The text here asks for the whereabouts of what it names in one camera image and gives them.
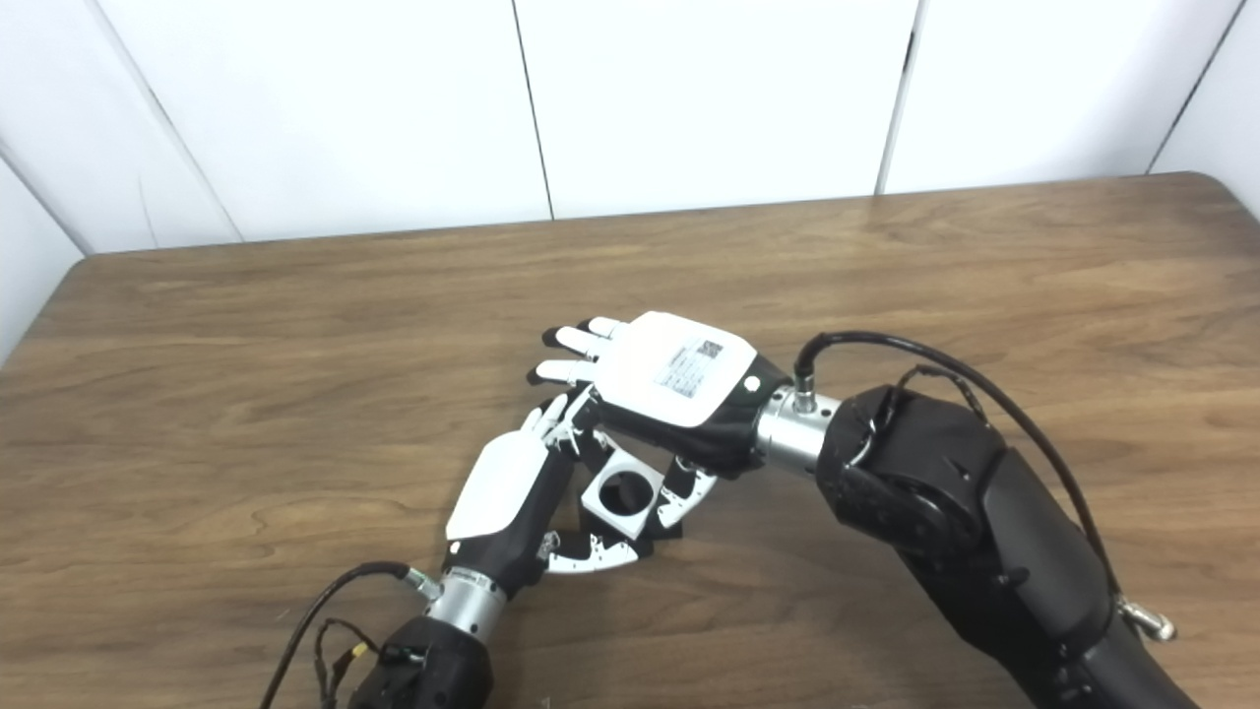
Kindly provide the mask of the white and black right hand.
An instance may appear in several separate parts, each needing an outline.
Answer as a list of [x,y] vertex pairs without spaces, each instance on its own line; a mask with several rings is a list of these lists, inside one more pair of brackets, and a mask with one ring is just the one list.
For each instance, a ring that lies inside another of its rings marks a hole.
[[527,380],[587,390],[604,429],[717,479],[737,480],[769,463],[757,423],[790,377],[743,337],[646,311],[630,322],[593,317],[551,327],[541,340],[573,358],[542,360]]

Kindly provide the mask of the white and black left hand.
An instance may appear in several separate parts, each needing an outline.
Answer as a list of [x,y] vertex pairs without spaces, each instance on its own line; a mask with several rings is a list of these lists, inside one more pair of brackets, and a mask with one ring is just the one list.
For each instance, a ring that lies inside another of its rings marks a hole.
[[445,528],[444,574],[513,599],[547,574],[630,565],[656,552],[664,476],[598,429],[568,390],[484,445]]

